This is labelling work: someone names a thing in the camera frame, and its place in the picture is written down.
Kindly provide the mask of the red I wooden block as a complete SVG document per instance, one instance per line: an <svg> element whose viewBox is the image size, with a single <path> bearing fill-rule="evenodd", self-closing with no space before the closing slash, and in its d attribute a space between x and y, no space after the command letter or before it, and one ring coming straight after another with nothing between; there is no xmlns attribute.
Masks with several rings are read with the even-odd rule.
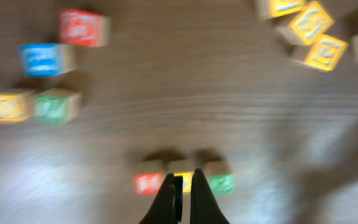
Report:
<svg viewBox="0 0 358 224"><path fill-rule="evenodd" d="M141 161L136 167L134 177L135 192L137 195L153 195L165 177L163 162L160 160Z"/></svg>

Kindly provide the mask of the yellow C wooden block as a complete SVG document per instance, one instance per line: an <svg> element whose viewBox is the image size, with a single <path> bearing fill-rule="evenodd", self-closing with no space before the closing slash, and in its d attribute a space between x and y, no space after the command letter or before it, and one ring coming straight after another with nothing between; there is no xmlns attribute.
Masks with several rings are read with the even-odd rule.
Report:
<svg viewBox="0 0 358 224"><path fill-rule="evenodd" d="M190 159L170 161L167 166L168 172L174 176L183 177L183 193L191 192L191 181L195 170L195 163Z"/></svg>

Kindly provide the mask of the green R block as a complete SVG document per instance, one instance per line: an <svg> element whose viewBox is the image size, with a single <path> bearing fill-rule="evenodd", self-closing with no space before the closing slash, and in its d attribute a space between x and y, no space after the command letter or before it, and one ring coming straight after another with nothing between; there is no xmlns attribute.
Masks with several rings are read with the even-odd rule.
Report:
<svg viewBox="0 0 358 224"><path fill-rule="evenodd" d="M204 165L209 187L215 195L229 195L236 188L236 176L226 161L209 161Z"/></svg>

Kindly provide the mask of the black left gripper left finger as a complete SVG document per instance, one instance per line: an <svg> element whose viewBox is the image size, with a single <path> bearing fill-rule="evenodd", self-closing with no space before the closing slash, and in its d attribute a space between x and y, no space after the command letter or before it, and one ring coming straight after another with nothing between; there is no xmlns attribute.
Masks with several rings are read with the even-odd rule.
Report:
<svg viewBox="0 0 358 224"><path fill-rule="evenodd" d="M182 214L183 177L169 173L139 224L179 224Z"/></svg>

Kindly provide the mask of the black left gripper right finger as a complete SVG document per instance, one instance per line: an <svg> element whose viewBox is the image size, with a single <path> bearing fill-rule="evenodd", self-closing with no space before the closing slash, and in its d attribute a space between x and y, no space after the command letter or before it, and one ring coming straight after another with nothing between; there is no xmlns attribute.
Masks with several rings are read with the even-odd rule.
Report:
<svg viewBox="0 0 358 224"><path fill-rule="evenodd" d="M229 224L199 168L195 169L191 181L190 224Z"/></svg>

